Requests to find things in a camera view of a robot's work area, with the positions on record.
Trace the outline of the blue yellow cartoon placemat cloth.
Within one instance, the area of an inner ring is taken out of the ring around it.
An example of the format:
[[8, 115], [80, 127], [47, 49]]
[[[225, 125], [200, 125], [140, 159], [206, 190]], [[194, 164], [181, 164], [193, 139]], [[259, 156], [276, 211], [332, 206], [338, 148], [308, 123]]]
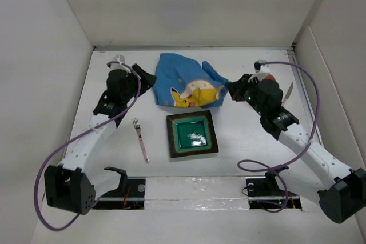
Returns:
[[162, 53], [153, 86], [155, 102], [167, 107], [220, 107], [229, 82], [207, 61], [199, 63], [176, 53]]

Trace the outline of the pink plastic cup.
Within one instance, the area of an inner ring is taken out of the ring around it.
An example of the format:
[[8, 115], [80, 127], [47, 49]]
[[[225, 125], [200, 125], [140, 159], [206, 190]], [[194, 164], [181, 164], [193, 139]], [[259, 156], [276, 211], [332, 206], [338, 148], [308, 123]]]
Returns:
[[268, 80], [271, 80], [271, 81], [276, 80], [275, 77], [272, 74], [267, 75], [264, 79], [268, 79]]

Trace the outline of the green square ceramic plate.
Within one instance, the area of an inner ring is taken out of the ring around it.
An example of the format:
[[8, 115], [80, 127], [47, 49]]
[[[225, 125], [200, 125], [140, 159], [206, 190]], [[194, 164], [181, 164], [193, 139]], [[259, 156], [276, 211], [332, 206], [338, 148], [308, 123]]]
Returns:
[[166, 117], [171, 158], [218, 153], [213, 118], [209, 110]]

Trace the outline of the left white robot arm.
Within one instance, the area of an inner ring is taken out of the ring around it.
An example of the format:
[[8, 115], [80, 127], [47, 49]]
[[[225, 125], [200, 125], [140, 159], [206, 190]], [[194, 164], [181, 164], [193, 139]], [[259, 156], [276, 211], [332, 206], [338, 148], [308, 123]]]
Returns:
[[136, 98], [151, 89], [157, 78], [135, 64], [132, 67], [109, 62], [106, 90], [93, 110], [90, 126], [74, 149], [58, 165], [44, 173], [47, 204], [85, 215], [101, 196], [111, 192], [122, 196], [128, 188], [126, 171], [106, 167], [92, 173], [93, 163], [108, 138], [118, 129]]

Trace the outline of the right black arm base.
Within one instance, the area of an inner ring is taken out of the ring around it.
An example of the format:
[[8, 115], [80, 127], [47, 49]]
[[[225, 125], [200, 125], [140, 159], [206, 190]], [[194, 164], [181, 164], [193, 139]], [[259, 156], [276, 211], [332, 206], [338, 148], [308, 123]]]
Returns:
[[272, 173], [245, 177], [246, 186], [242, 188], [242, 194], [248, 197], [248, 205], [251, 210], [261, 209], [274, 212], [282, 207], [284, 209], [302, 209], [300, 197], [289, 192], [286, 198], [283, 187], [279, 187], [276, 179], [277, 177]]

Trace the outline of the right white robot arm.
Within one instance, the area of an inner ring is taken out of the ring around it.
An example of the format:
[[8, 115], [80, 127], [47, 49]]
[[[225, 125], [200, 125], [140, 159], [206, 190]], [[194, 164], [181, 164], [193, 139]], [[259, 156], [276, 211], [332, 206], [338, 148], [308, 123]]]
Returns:
[[264, 130], [293, 151], [317, 177], [315, 181], [296, 178], [284, 164], [275, 168], [280, 176], [264, 181], [269, 194], [276, 195], [286, 187], [318, 205], [335, 223], [343, 223], [365, 208], [365, 170], [352, 169], [310, 140], [299, 120], [282, 106], [283, 91], [275, 80], [259, 81], [244, 74], [238, 81], [227, 83], [226, 88], [234, 101], [247, 102], [260, 115]]

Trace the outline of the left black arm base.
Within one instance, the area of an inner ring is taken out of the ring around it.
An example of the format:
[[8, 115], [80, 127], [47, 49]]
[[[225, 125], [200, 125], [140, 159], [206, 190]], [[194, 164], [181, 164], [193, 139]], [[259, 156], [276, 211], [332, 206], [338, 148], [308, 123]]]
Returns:
[[94, 210], [143, 210], [145, 208], [145, 177], [129, 177], [123, 169], [106, 167], [112, 180], [104, 181], [103, 195], [96, 194]]

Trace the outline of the pink handled fork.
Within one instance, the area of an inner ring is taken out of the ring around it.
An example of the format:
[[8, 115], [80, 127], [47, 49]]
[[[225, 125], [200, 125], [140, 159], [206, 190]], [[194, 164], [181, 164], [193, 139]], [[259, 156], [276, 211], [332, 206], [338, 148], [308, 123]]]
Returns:
[[134, 129], [135, 129], [135, 131], [137, 133], [137, 136], [138, 136], [138, 141], [139, 141], [139, 144], [140, 144], [140, 148], [141, 148], [141, 151], [142, 151], [144, 161], [145, 161], [145, 163], [149, 163], [149, 158], [148, 158], [146, 148], [145, 148], [145, 145], [144, 145], [144, 142], [143, 142], [143, 139], [142, 139], [142, 135], [141, 135], [140, 123], [139, 123], [137, 118], [133, 118], [132, 121], [133, 121]]

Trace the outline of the pink handled knife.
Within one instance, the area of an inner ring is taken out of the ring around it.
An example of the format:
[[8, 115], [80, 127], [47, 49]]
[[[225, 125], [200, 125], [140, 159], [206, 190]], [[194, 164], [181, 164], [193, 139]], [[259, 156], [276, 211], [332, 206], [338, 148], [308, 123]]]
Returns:
[[293, 82], [290, 84], [290, 86], [289, 86], [289, 88], [288, 88], [288, 90], [287, 90], [287, 92], [285, 93], [285, 95], [284, 95], [284, 98], [283, 98], [283, 101], [282, 101], [282, 105], [284, 106], [285, 105], [285, 103], [286, 103], [286, 101], [289, 99], [289, 97], [291, 96], [291, 93], [292, 93], [292, 90], [293, 90], [293, 86], [294, 86], [294, 84], [293, 84]]

